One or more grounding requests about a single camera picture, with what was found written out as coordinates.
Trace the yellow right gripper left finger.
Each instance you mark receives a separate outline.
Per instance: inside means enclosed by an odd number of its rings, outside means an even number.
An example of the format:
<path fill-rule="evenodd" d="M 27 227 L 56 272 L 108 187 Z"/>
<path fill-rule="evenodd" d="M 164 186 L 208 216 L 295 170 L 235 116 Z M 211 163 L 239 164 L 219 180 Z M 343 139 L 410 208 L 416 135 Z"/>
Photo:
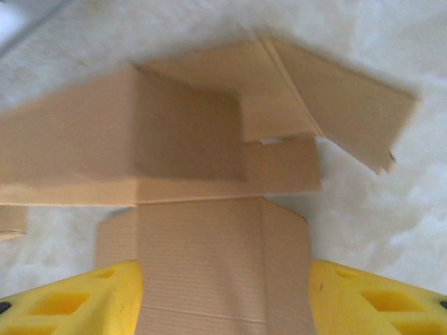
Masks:
<path fill-rule="evenodd" d="M 127 260 L 0 298 L 0 335 L 134 335 L 142 268 Z"/>

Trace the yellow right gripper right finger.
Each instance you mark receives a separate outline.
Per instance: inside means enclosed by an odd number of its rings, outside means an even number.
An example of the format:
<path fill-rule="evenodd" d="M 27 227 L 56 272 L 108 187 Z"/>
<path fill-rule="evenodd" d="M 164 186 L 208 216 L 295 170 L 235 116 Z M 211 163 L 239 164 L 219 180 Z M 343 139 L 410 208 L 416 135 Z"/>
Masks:
<path fill-rule="evenodd" d="M 447 335 L 447 295 L 325 260 L 308 292 L 318 335 Z"/>

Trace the brown cardboard box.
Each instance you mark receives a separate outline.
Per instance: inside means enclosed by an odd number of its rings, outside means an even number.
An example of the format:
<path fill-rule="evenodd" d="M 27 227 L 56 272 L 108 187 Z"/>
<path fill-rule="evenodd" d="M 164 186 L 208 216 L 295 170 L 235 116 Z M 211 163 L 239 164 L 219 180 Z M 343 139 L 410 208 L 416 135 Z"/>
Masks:
<path fill-rule="evenodd" d="M 320 136 L 388 171 L 416 101 L 275 38 L 130 65 L 0 114 L 0 204 L 123 207 L 96 268 L 140 263 L 134 335 L 315 335 L 309 228 L 270 197 L 320 189 Z"/>

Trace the aluminium side rail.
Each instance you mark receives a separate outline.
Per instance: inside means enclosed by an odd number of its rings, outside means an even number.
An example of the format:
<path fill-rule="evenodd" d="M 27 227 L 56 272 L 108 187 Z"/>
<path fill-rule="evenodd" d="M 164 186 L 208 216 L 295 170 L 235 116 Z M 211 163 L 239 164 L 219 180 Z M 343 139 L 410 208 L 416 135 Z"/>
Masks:
<path fill-rule="evenodd" d="M 0 0 L 0 58 L 65 0 Z"/>

